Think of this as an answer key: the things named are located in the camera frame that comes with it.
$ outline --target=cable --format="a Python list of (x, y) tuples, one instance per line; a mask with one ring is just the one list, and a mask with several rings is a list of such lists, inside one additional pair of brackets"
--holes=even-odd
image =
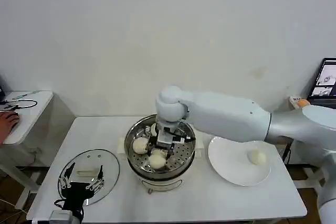
[(33, 105), (30, 105), (30, 106), (26, 106), (26, 107), (21, 107), (19, 105), (15, 105), (14, 107), (12, 107), (10, 110), (20, 110), (20, 109), (28, 109), (28, 108), (32, 108), (34, 106), (37, 105), (37, 101), (35, 100), (16, 100), (16, 101), (2, 101), (0, 102), (0, 105), (6, 105), (8, 103), (14, 103), (14, 102), (33, 102), (34, 104)]
[[(8, 202), (7, 200), (4, 200), (4, 199), (0, 199), (1, 201), (3, 201), (3, 202), (6, 202), (7, 204), (10, 204), (10, 205), (12, 205), (13, 207), (15, 207), (15, 205), (14, 204), (12, 204), (12, 203), (10, 203), (10, 202)], [(22, 210), (22, 209), (18, 209), (18, 210), (21, 210), (22, 212), (24, 212), (25, 214), (28, 214), (25, 210)]]
[(11, 217), (14, 217), (14, 216), (16, 216), (16, 215), (18, 215), (18, 214), (22, 214), (22, 212), (17, 212), (17, 213), (15, 213), (15, 214), (13, 214), (13, 215), (7, 217), (6, 219), (0, 221), (0, 223), (4, 223), (6, 220), (8, 220), (8, 219), (10, 219)]
[[(0, 194), (0, 198), (2, 198), (3, 200), (5, 200), (5, 197), (2, 196), (1, 194)], [(16, 210), (7, 210), (6, 206), (7, 205), (5, 204), (4, 205), (4, 209), (0, 209), (0, 211), (2, 211), (1, 214), (13, 214), (15, 212), (21, 212), (21, 210), (18, 210), (18, 209), (16, 209)]]
[(22, 216), (22, 214), (20, 214), (20, 215), (17, 217), (17, 219), (16, 219), (16, 221), (15, 221), (14, 224), (17, 224), (17, 222), (19, 221), (19, 219), (21, 218), (21, 216)]
[(31, 166), (33, 163), (35, 163), (35, 161), (36, 161), (36, 153), (34, 153), (34, 161), (31, 162), (29, 165), (26, 165), (25, 167), (20, 168), (19, 170), (24, 170), (24, 169), (26, 169), (27, 167), (29, 167), (29, 166)]
[(290, 151), (291, 146), (292, 146), (292, 143), (289, 143), (289, 144), (286, 145), (286, 148), (285, 148), (284, 153), (282, 155), (282, 161), (283, 162), (285, 162), (286, 157), (288, 155), (288, 152)]

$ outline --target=white wall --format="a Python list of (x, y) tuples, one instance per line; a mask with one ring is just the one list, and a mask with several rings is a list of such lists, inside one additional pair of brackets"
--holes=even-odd
[(334, 0), (0, 0), (0, 75), (75, 115), (153, 113), (168, 83), (273, 110), (335, 56), (335, 19)]

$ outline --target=robotic hand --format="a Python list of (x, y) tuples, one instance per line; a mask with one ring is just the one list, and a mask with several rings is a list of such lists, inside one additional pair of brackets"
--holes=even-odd
[(157, 145), (169, 148), (180, 121), (197, 130), (236, 142), (298, 140), (304, 159), (324, 166), (328, 180), (319, 195), (322, 223), (336, 223), (336, 111), (309, 105), (284, 113), (269, 113), (252, 100), (213, 92), (183, 91), (169, 86), (156, 98)]
[(62, 210), (54, 210), (51, 213), (50, 224), (81, 224), (84, 218), (84, 201), (92, 198), (104, 186), (103, 166), (91, 183), (70, 181), (74, 166), (75, 163), (59, 178), (63, 199), (56, 200), (54, 204)]

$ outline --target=floor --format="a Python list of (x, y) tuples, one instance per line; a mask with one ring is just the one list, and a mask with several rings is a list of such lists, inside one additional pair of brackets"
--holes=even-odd
[[(36, 169), (26, 169), (23, 170), (27, 175), (31, 175), (32, 171)], [(39, 169), (41, 171), (41, 175), (37, 180), (38, 184), (41, 184), (44, 177), (47, 174), (48, 169), (42, 168)], [(14, 179), (9, 176), (0, 177), (0, 199), (8, 201), (9, 203), (15, 204), (18, 198), (23, 191), (23, 186), (19, 184)], [(23, 210), (28, 212), (30, 206), (34, 201), (35, 195), (30, 195), (26, 205)], [(20, 210), (15, 209), (13, 206), (0, 201), (0, 224), (20, 224), (26, 220), (26, 214)]]
[[(31, 170), (25, 170), (25, 172), (29, 175), (31, 173)], [(291, 175), (293, 180), (298, 179), (306, 179), (307, 176), (303, 172), (301, 168), (288, 168), (288, 172)], [(45, 177), (47, 173), (47, 170), (44, 169), (42, 171), (42, 175), (40, 176), (38, 180), (38, 184), (41, 184), (43, 181), (43, 178)], [(12, 204), (15, 204), (15, 202), (18, 200), (21, 192), (23, 190), (23, 186), (20, 185), (18, 182), (13, 180), (10, 177), (3, 177), (0, 178), (0, 198), (4, 199), (8, 202), (11, 202)], [(297, 219), (287, 219), (287, 220), (281, 220), (277, 224), (320, 224), (320, 219), (318, 215), (317, 210), (317, 196), (313, 189), (299, 189), (299, 193), (301, 195), (301, 198), (303, 202), (305, 203), (305, 206), (308, 210), (307, 216), (304, 218), (297, 218)], [(32, 195), (26, 205), (24, 210), (28, 211), (31, 204), (34, 200), (34, 195)], [(20, 224), (23, 221), (26, 220), (26, 214), (17, 211), (12, 207), (11, 205), (8, 205), (2, 201), (0, 201), (0, 224)]]

